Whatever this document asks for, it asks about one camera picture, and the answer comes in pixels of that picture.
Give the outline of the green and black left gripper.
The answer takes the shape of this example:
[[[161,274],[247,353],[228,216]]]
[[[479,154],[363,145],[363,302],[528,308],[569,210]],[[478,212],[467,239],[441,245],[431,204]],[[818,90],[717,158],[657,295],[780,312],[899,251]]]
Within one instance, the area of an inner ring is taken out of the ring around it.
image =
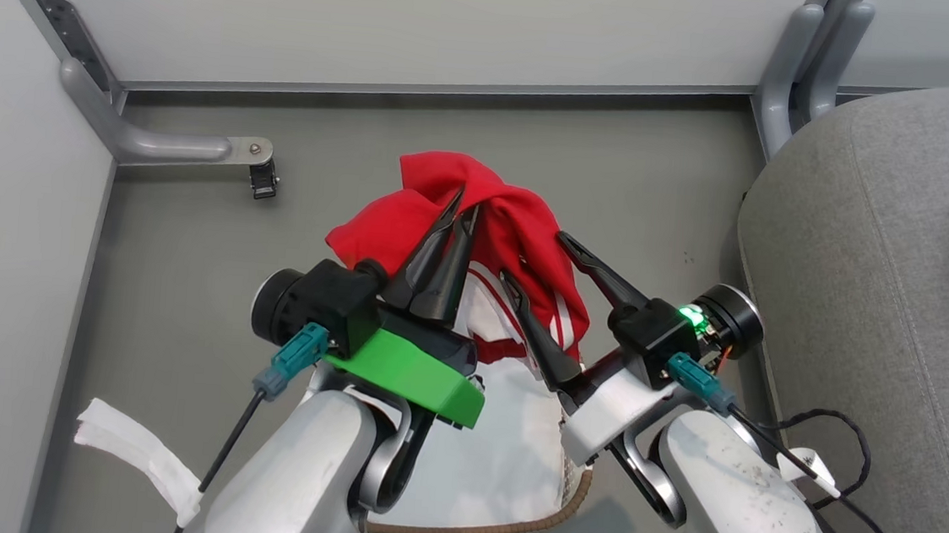
[[[323,360],[457,429],[472,429],[486,403],[484,391],[471,379],[478,367],[478,347],[472,339],[440,327],[453,327],[458,318],[480,217],[480,206],[473,205],[455,220],[464,192],[461,186],[449,199],[389,280],[383,291],[387,304],[379,311],[380,329],[352,357],[330,351]],[[413,315],[419,318],[394,309],[409,309],[412,302]]]

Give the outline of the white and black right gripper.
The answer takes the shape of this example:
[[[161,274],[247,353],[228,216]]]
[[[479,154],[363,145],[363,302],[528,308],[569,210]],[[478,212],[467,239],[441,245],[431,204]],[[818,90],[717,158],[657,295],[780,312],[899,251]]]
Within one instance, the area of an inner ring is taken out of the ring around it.
[[[556,238],[575,270],[593,281],[612,310],[637,311],[648,303],[641,291],[573,235],[559,231]],[[533,357],[546,388],[558,392],[567,413],[560,427],[561,444],[574,465],[589,464],[613,439],[623,436],[625,430],[674,396],[677,383],[666,381],[661,388],[653,388],[642,361],[634,361],[620,350],[609,351],[582,372],[576,360],[541,325],[528,294],[512,273],[502,271],[501,282],[526,351]]]

